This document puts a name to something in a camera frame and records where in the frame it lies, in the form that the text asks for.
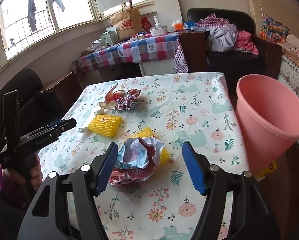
tablecloth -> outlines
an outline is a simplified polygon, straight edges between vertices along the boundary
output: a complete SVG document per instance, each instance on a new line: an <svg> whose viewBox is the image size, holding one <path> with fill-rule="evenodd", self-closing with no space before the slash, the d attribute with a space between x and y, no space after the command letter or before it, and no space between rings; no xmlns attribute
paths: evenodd
<svg viewBox="0 0 299 240"><path fill-rule="evenodd" d="M100 51L79 57L72 62L72 71L84 73L120 63L141 63L164 59L175 59L176 72L188 72L184 55L175 58L181 43L178 33L150 37L137 41L126 41Z"/></svg>
<svg viewBox="0 0 299 240"><path fill-rule="evenodd" d="M95 133L77 133L84 121L98 110L113 84L118 89L141 90L138 105L120 115L123 123L114 138ZM189 140L195 151L227 172L248 170L243 138L227 95L222 73L183 73L123 79L85 88L64 117L75 118L76 128L40 153L44 177L50 171L74 172L96 155L103 154L114 141L122 146L131 134L149 126L170 153L170 161L159 167L148 181L124 192L108 185L96 206L109 239L189 240L199 220L205 197L193 187L182 158L182 143ZM77 227L72 194L69 214ZM231 214L228 193L220 239L226 236Z"/></svg>

wooden headboard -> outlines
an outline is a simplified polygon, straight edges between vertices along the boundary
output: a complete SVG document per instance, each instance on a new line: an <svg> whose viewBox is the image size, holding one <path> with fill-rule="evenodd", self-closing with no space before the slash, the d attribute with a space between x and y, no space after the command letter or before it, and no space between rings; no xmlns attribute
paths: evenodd
<svg viewBox="0 0 299 240"><path fill-rule="evenodd" d="M299 38L299 14L285 4L275 0L248 0L251 10L251 17L255 21L256 33L262 29L263 13L283 23L289 28L289 34Z"/></svg>

hand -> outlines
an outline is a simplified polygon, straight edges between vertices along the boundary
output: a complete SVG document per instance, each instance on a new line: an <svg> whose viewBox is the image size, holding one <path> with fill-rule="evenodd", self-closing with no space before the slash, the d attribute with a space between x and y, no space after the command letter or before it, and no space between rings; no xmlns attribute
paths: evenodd
<svg viewBox="0 0 299 240"><path fill-rule="evenodd" d="M32 176L30 184L37 191L42 183L43 174L41 173L41 165L39 157L36 155L37 165L30 170ZM25 185L25 178L13 169L3 169L2 176L6 184Z"/></svg>

yellow foam mesh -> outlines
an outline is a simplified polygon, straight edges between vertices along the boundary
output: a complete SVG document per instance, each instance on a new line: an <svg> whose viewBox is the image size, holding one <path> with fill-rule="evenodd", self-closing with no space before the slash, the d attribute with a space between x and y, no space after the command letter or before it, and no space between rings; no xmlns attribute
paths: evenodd
<svg viewBox="0 0 299 240"><path fill-rule="evenodd" d="M144 137L155 137L152 129L150 127L145 127L144 129L142 129L142 131L134 133L133 135L130 136L130 138L144 138ZM161 153L161 159L160 159L160 165L165 164L169 159L169 153L168 151L165 149L165 147L162 149L162 153Z"/></svg>
<svg viewBox="0 0 299 240"><path fill-rule="evenodd" d="M122 120L122 117L118 115L99 114L90 122L88 129L107 137L113 137Z"/></svg>

purple sleeve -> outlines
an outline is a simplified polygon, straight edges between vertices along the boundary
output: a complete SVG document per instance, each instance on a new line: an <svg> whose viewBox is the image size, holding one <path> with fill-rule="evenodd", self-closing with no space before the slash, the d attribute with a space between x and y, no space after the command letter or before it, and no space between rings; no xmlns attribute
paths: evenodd
<svg viewBox="0 0 299 240"><path fill-rule="evenodd" d="M24 203L24 198L20 192L20 188L12 183L4 181L2 176L2 166L0 166L0 193L14 207L21 208Z"/></svg>

